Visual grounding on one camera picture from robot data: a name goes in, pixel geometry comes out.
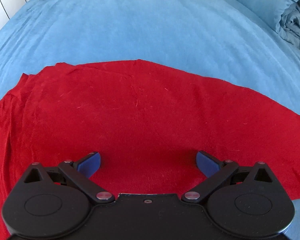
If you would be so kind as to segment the red knit sweater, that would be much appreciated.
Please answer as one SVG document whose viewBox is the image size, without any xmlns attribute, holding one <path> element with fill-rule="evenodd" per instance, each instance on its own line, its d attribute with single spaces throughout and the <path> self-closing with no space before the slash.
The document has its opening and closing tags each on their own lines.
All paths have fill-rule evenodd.
<svg viewBox="0 0 300 240">
<path fill-rule="evenodd" d="M 249 88 L 135 60 L 23 74 L 0 100 L 1 208 L 35 161 L 101 155 L 93 182 L 113 194 L 183 194 L 204 176 L 196 154 L 266 162 L 295 204 L 300 239 L 300 115 Z"/>
</svg>

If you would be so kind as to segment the blue bed sheet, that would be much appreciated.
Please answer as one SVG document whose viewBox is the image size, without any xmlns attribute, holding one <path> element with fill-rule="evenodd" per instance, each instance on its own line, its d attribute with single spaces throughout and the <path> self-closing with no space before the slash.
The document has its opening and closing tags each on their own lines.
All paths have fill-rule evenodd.
<svg viewBox="0 0 300 240">
<path fill-rule="evenodd" d="M 236 0 L 30 0 L 0 31 L 0 100 L 23 74 L 142 60 L 249 88 L 300 115 L 300 50 Z"/>
</svg>

